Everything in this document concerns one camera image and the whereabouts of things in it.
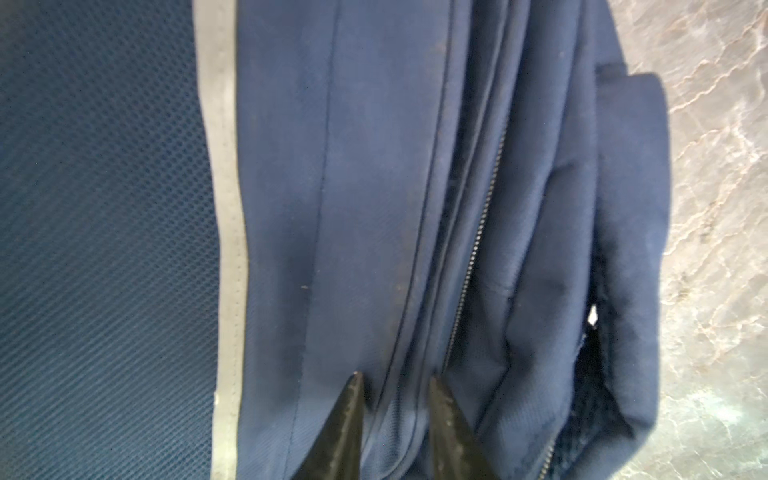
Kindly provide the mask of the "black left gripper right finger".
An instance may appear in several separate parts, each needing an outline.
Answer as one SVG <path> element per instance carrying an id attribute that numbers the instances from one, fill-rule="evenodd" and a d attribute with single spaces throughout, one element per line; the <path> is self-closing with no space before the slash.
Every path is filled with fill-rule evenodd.
<path id="1" fill-rule="evenodd" d="M 428 404 L 433 477 L 497 479 L 451 390 L 438 377 L 430 379 Z"/>

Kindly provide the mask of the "navy blue student backpack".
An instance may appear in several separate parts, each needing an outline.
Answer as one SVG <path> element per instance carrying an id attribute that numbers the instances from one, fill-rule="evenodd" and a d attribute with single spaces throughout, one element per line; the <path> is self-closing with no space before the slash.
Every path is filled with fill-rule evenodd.
<path id="1" fill-rule="evenodd" d="M 607 479 L 659 404 L 669 124 L 605 1 L 5 1 L 1 475 Z"/>

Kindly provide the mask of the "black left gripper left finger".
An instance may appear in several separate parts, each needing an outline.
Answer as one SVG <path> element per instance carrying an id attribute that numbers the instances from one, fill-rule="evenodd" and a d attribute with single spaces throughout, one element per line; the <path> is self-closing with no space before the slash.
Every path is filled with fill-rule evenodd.
<path id="1" fill-rule="evenodd" d="M 364 410 L 364 377 L 354 372 L 293 479 L 358 480 Z"/>

